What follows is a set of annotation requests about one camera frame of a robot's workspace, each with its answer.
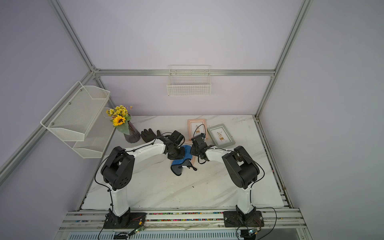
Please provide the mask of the pink picture frame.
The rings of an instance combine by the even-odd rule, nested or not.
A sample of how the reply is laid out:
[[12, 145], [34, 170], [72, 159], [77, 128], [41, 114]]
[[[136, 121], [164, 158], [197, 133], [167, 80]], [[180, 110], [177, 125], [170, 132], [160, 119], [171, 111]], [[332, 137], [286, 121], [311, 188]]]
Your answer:
[[[184, 145], [192, 146], [193, 143], [192, 143], [192, 141], [185, 141]], [[197, 161], [197, 159], [198, 159], [198, 158], [197, 158], [196, 156], [192, 156], [192, 158], [191, 158], [191, 164], [192, 164], [193, 166], [196, 165], [196, 161]]]
[[187, 125], [189, 140], [200, 134], [204, 134], [205, 138], [208, 139], [206, 119], [190, 119]]

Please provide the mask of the blue microfibre cloth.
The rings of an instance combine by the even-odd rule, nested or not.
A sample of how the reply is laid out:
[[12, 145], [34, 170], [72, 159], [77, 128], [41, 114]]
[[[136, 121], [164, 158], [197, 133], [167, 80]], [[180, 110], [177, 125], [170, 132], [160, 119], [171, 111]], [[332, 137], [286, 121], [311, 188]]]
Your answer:
[[197, 171], [197, 168], [194, 167], [192, 160], [194, 156], [191, 154], [191, 148], [192, 146], [190, 145], [183, 145], [185, 149], [185, 156], [181, 160], [174, 160], [171, 164], [171, 171], [176, 175], [176, 176], [181, 176], [183, 169], [192, 169], [194, 171]]

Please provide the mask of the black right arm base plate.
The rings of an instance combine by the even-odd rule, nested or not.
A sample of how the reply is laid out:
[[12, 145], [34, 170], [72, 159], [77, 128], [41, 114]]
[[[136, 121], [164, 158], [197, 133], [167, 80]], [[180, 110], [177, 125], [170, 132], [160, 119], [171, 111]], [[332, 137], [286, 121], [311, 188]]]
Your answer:
[[226, 228], [234, 227], [264, 227], [262, 212], [252, 206], [251, 211], [244, 214], [238, 207], [235, 211], [224, 211], [224, 224]]

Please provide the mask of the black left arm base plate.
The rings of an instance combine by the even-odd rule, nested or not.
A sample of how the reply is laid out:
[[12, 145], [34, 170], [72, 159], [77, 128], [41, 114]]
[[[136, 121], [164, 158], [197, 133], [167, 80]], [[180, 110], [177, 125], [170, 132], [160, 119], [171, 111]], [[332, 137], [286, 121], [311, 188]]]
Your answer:
[[118, 217], [113, 213], [111, 209], [106, 214], [106, 220], [104, 222], [104, 229], [138, 229], [142, 227], [146, 221], [147, 213], [131, 212], [128, 209], [123, 215]]

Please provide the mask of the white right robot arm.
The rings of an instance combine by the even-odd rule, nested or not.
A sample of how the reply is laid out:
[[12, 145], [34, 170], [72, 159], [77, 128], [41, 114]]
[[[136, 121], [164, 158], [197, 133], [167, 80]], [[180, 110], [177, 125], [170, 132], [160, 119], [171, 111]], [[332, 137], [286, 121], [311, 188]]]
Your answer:
[[238, 187], [237, 217], [242, 223], [251, 222], [257, 214], [252, 204], [252, 184], [257, 181], [260, 168], [245, 148], [238, 146], [228, 150], [208, 145], [200, 134], [192, 138], [191, 154], [208, 162], [225, 165], [232, 182]]

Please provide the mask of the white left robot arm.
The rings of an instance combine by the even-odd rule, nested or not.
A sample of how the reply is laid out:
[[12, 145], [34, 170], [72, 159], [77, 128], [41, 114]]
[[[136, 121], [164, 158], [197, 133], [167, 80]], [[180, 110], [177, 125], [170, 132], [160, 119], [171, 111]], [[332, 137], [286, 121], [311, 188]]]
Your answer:
[[157, 155], [167, 155], [171, 161], [183, 163], [190, 159], [191, 146], [185, 145], [184, 136], [178, 131], [164, 136], [152, 129], [141, 132], [145, 144], [130, 149], [115, 147], [101, 168], [101, 175], [110, 191], [112, 207], [109, 216], [119, 227], [127, 227], [133, 221], [131, 208], [127, 199], [126, 186], [132, 179], [135, 163], [142, 162]]

